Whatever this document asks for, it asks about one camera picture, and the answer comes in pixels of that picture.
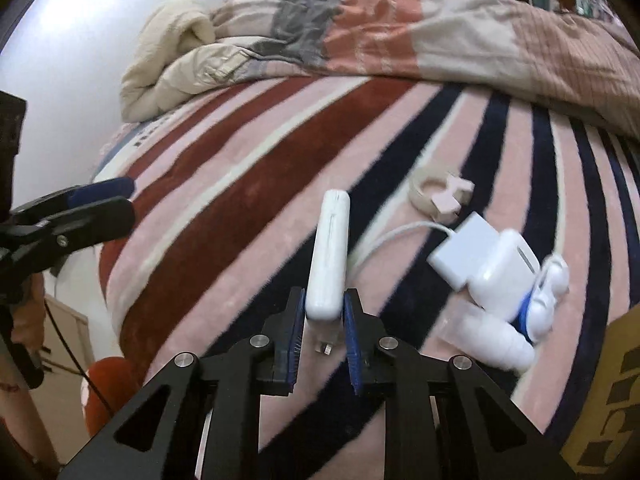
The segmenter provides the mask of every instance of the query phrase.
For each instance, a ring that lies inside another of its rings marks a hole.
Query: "white cable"
[[[369,251],[367,251],[363,257],[361,257],[355,264],[353,264],[353,267],[351,267],[349,273],[348,273],[348,277],[347,277],[347,282],[349,285],[351,285],[353,283],[353,281],[356,279],[358,273],[360,272],[360,268],[362,267],[362,264],[364,262],[366,262],[369,257],[375,253],[380,247],[382,247],[384,244],[386,244],[388,241],[392,240],[393,238],[396,238],[402,234],[405,234],[409,231],[413,231],[414,229],[419,229],[421,227],[429,227],[432,229],[438,229],[439,231],[443,231],[444,233],[447,234],[447,236],[453,236],[454,234],[456,234],[456,232],[453,229],[449,229],[448,227],[442,225],[442,224],[437,224],[436,222],[429,222],[427,220],[423,220],[421,222],[413,222],[411,224],[405,224],[402,225],[400,227],[397,227],[395,229],[392,229],[391,231],[389,231],[388,233],[384,234],[383,236],[381,236],[380,238],[378,238],[378,240],[375,241],[375,243],[373,244],[373,246],[370,248]]]

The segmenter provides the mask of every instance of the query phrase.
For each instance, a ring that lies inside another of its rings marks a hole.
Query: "striped blanket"
[[[99,251],[100,281],[122,350],[148,379],[180,351],[224,352],[258,333],[306,285],[327,189],[350,193],[357,259],[422,219],[407,199],[412,168],[449,164],[476,184],[462,218],[518,229],[540,260],[555,250],[570,266],[534,367],[522,378],[487,369],[560,447],[607,323],[640,300],[637,157],[628,139],[485,88],[366,76],[239,84],[113,139],[96,179],[136,180],[137,224]],[[443,236],[383,246],[354,285],[391,335],[449,358],[432,328],[452,293],[426,263]],[[382,478],[383,410],[353,395],[344,351],[303,344],[295,392],[262,400],[260,466],[273,478]]]

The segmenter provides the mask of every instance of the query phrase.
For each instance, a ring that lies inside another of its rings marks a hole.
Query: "navy stripe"
[[[598,129],[598,133],[609,157],[613,178],[618,188],[622,219],[625,223],[626,254],[629,260],[629,307],[631,307],[640,300],[640,240],[638,239],[638,226],[636,225],[636,216],[634,215],[631,196],[629,195],[629,190],[626,188],[625,174],[620,166],[616,150],[611,143],[611,138],[609,134],[601,128]]]
[[[633,176],[634,182],[636,183],[636,191],[640,192],[640,170],[638,168],[638,161],[634,157],[634,154],[631,151],[631,147],[629,146],[631,140],[618,137],[618,142],[620,142],[622,153],[625,154],[626,164],[629,166],[631,175]],[[636,298],[635,301],[632,301],[632,304],[637,303],[638,301],[640,301],[640,298]]]
[[[558,449],[562,447],[574,428],[591,387],[607,328],[611,282],[609,222],[598,167],[584,124],[574,118],[571,118],[570,122],[582,163],[589,210],[590,246],[584,315],[578,347],[562,399],[545,431],[545,436]]]
[[[100,173],[104,167],[109,164],[111,162],[111,160],[113,159],[114,156],[116,156],[118,154],[118,152],[131,140],[133,139],[133,137],[135,137],[137,134],[139,134],[142,130],[144,130],[149,124],[151,123],[151,120],[145,121],[143,123],[140,123],[138,126],[136,126],[135,128],[133,128],[127,135],[125,135],[124,137],[122,137],[119,142],[109,150],[109,153],[106,154],[106,156],[103,158],[103,160],[101,161],[101,163],[98,165],[97,170],[95,170],[94,176],[92,177],[92,180],[98,176],[98,173]]]
[[[350,248],[362,236],[376,211],[402,182],[424,145],[450,112],[462,88],[457,84],[444,85],[351,188]],[[226,332],[209,347],[206,355],[226,352],[237,341],[258,333],[269,316],[284,309],[292,286],[306,286],[315,236],[315,232],[308,236]]]
[[[542,263],[554,250],[558,228],[558,169],[551,120],[546,108],[532,106],[532,134],[531,192],[522,237]],[[513,393],[518,384],[515,374],[496,368],[482,368],[509,396]]]
[[[482,214],[491,200],[509,102],[508,96],[494,92],[485,110],[477,140],[461,171],[461,176],[472,180],[476,188],[471,202],[461,212],[460,222],[474,210]],[[429,235],[380,316],[390,335],[417,348],[426,339],[450,294],[449,285],[426,262],[443,236],[440,232]],[[308,478],[356,438],[381,405],[380,399],[355,396],[348,366],[343,361],[317,400],[260,452],[264,478],[269,478],[267,471],[273,478]]]

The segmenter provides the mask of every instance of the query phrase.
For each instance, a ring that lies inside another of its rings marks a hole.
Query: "white power adapter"
[[[306,326],[316,339],[316,351],[325,354],[342,336],[349,210],[347,192],[331,189],[324,194],[306,286]]]
[[[472,213],[431,253],[431,266],[456,291],[465,285],[477,305],[507,322],[536,281],[540,263],[519,232],[500,234]]]

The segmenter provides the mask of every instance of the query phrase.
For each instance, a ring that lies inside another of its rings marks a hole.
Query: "black metal bracket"
[[[192,480],[209,410],[201,478],[258,478],[260,396],[292,391],[303,306],[304,291],[294,288],[261,334],[226,354],[201,360],[177,355],[63,469],[60,480]],[[439,361],[388,336],[377,317],[363,313],[354,289],[345,306],[351,323],[346,336],[356,342],[353,352],[348,344],[352,383],[363,395],[386,400],[385,480],[575,479],[471,359]]]

